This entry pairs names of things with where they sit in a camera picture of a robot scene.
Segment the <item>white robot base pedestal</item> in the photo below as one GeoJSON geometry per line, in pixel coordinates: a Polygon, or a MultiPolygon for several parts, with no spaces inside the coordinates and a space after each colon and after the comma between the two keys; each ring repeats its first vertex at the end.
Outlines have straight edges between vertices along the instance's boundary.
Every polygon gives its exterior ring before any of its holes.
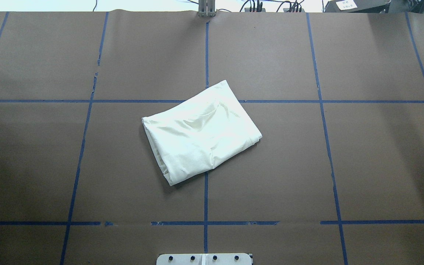
{"type": "Polygon", "coordinates": [[[157,265],[253,265],[252,254],[248,253],[189,253],[161,254],[157,265]]]}

